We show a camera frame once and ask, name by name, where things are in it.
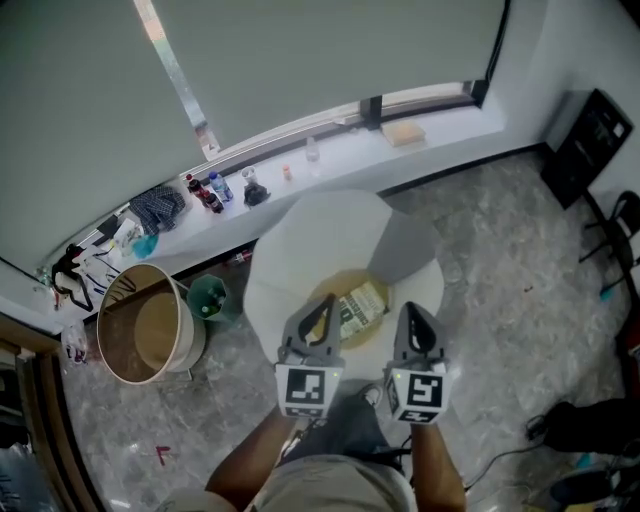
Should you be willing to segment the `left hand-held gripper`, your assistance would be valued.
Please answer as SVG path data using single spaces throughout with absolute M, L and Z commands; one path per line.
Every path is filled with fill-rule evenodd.
M 290 349 L 280 349 L 275 364 L 280 412 L 292 418 L 325 418 L 344 371 L 336 295 L 318 297 L 296 311 L 285 323 L 282 346 Z

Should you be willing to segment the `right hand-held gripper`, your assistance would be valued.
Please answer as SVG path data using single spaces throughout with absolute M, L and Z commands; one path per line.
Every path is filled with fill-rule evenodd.
M 412 350 L 422 356 L 409 356 Z M 417 303 L 405 303 L 398 316 L 394 357 L 384 373 L 391 418 L 433 424 L 449 404 L 452 378 L 447 364 L 440 322 Z

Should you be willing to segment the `green paperback book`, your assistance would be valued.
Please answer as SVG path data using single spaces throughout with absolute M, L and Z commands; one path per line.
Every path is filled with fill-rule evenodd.
M 344 271 L 322 281 L 307 301 L 333 294 L 340 313 L 341 347 L 352 350 L 370 341 L 390 310 L 390 287 L 365 271 Z

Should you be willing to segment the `person's jeans leg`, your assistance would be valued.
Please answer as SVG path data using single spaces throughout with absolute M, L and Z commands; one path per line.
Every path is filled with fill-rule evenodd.
M 396 449 L 389 445 L 380 428 L 377 408 L 362 400 L 359 392 L 343 397 L 331 409 L 326 422 L 312 427 L 288 458 L 340 455 L 402 471 Z

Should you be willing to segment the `green waste bin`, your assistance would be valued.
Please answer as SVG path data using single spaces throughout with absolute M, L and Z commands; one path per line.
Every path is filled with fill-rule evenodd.
M 228 307 L 231 305 L 224 282 L 213 275 L 196 278 L 187 293 L 190 311 L 206 321 L 230 322 Z

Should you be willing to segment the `person's beige shirt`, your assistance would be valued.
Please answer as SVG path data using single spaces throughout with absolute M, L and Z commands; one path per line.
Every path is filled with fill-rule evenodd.
M 202 489 L 172 492 L 154 512 L 417 512 L 397 470 L 338 455 L 304 457 L 274 469 L 243 510 Z

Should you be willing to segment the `white window sill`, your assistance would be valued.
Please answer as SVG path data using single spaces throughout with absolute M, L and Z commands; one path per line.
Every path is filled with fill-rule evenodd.
M 172 275 L 260 237 L 303 194 L 359 189 L 383 192 L 463 164 L 536 145 L 536 128 L 523 128 L 474 107 L 427 114 L 416 120 L 426 134 L 423 143 L 392 147 L 385 137 L 362 129 L 330 138 L 320 145 L 318 162 L 303 150 L 280 154 L 258 164 L 256 175 L 269 199 L 248 208 L 240 200 L 244 179 L 229 184 L 236 196 L 223 213 L 193 206 L 178 227 L 160 236 L 149 262 Z M 287 181 L 284 165 L 291 170 Z

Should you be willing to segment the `teal plastic bag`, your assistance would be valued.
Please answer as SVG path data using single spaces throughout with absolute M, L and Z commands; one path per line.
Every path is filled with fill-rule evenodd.
M 158 235 L 143 235 L 134 240 L 133 254 L 139 260 L 148 258 L 155 250 L 158 243 Z

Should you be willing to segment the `plaid shirt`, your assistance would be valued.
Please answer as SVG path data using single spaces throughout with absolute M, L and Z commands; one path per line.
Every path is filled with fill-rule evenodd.
M 129 201 L 129 209 L 138 217 L 147 236 L 173 230 L 176 218 L 185 207 L 183 196 L 167 185 L 153 187 Z

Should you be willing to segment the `yellow flat box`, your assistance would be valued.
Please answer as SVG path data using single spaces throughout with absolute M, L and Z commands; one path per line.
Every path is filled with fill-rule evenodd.
M 426 139 L 424 130 L 416 122 L 410 120 L 384 123 L 381 125 L 381 132 L 394 148 L 423 143 Z

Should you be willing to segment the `black chair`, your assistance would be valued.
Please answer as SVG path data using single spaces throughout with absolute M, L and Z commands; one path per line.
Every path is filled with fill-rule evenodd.
M 617 198 L 611 213 L 605 216 L 593 196 L 586 192 L 585 201 L 591 208 L 595 221 L 583 226 L 584 231 L 598 228 L 604 239 L 587 254 L 579 258 L 582 263 L 602 249 L 608 248 L 609 259 L 614 259 L 621 270 L 620 277 L 600 289 L 612 289 L 625 283 L 633 303 L 640 301 L 632 276 L 634 269 L 640 269 L 640 196 L 632 191 L 624 191 Z

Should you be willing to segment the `clear printed plastic bag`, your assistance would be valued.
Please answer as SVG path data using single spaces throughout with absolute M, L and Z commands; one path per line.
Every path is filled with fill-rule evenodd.
M 61 333 L 61 342 L 67 358 L 72 363 L 85 364 L 87 362 L 88 340 L 82 322 L 65 327 Z

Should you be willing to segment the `dark wooden bench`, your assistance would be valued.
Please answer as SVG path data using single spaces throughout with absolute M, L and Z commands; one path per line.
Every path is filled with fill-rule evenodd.
M 75 438 L 58 355 L 3 339 L 0 512 L 108 512 Z

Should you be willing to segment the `grey roller blind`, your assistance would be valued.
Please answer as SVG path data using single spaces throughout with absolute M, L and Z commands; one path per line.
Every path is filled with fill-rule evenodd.
M 505 0 L 152 0 L 222 147 L 351 102 L 484 77 Z
M 0 258 L 32 272 L 204 160 L 133 0 L 0 2 Z

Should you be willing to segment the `black window frame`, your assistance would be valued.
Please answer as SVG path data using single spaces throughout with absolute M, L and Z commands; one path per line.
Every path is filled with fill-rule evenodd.
M 231 172 L 244 163 L 260 161 L 316 140 L 353 129 L 376 130 L 383 123 L 466 107 L 481 107 L 489 82 L 485 79 L 454 82 L 386 93 L 324 110 L 261 132 L 213 153 L 208 163 Z

